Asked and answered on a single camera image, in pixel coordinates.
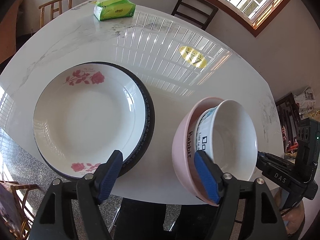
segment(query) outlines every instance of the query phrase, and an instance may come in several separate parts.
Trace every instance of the speckled floor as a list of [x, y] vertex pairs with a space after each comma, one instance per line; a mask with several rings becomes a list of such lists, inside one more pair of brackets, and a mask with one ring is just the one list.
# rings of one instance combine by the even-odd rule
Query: speckled floor
[[[0, 128], [0, 180], [18, 181], [21, 184], [37, 184], [39, 189], [32, 190], [28, 195], [28, 203], [31, 211], [36, 214], [45, 192], [51, 182], [60, 178], [49, 167], [32, 157], [19, 145], [17, 145], [5, 132]], [[107, 227], [112, 223], [117, 208], [121, 204], [121, 197], [111, 195], [102, 205], [99, 206], [102, 217]], [[79, 212], [78, 202], [72, 202], [73, 213], [78, 232], [79, 240], [87, 239], [83, 230], [83, 223]], [[244, 202], [239, 202], [238, 220], [242, 219]], [[180, 213], [180, 205], [167, 205], [164, 229], [169, 230], [171, 224], [177, 219]], [[235, 223], [231, 240], [236, 240], [240, 231], [240, 224]]]

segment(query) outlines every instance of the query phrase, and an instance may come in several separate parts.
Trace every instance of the sticker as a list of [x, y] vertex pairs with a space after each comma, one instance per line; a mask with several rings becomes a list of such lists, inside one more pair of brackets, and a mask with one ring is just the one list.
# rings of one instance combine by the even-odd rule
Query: sticker
[[207, 66], [207, 60], [204, 58], [203, 54], [191, 47], [181, 47], [180, 54], [187, 62], [195, 67], [205, 68]]

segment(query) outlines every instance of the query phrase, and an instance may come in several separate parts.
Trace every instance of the blue gripper pad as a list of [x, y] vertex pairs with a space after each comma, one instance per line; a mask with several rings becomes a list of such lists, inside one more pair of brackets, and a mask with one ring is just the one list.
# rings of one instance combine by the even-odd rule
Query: blue gripper pad
[[207, 165], [204, 163], [204, 160], [201, 158], [198, 152], [195, 153], [194, 162], [196, 170], [199, 174], [205, 191], [208, 194], [209, 199], [215, 203], [219, 203], [220, 196], [218, 194], [218, 184], [211, 175], [211, 172], [209, 171]]
[[115, 159], [113, 160], [113, 163], [111, 163], [109, 167], [109, 170], [107, 171], [106, 175], [104, 176], [104, 178], [101, 180], [99, 184], [97, 200], [100, 203], [102, 203], [104, 200], [106, 200], [109, 197], [111, 190], [113, 188], [113, 185], [115, 184], [116, 179], [121, 170], [123, 157], [120, 151], [117, 151], [117, 152], [119, 152], [120, 154], [116, 155]]

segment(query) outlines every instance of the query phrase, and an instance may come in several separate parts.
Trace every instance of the metal screw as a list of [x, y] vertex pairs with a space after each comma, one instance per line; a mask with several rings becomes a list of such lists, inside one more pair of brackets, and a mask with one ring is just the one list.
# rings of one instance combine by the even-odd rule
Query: metal screw
[[53, 185], [59, 185], [60, 184], [60, 179], [55, 179], [53, 182], [52, 182]]
[[231, 175], [230, 173], [225, 173], [225, 174], [223, 174], [223, 177], [224, 177], [225, 179], [231, 179], [231, 178], [232, 178], [232, 175]]
[[257, 178], [257, 183], [262, 185], [264, 184], [264, 179], [263, 178]]
[[92, 173], [88, 173], [84, 176], [85, 179], [92, 179], [93, 178], [93, 174]]

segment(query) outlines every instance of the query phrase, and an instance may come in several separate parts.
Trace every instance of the plate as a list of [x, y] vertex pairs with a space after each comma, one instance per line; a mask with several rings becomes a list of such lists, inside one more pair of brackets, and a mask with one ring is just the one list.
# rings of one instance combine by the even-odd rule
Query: plate
[[154, 109], [148, 90], [133, 73], [91, 62], [62, 72], [47, 85], [33, 126], [40, 154], [63, 177], [93, 173], [114, 150], [123, 153], [122, 175], [150, 143]]

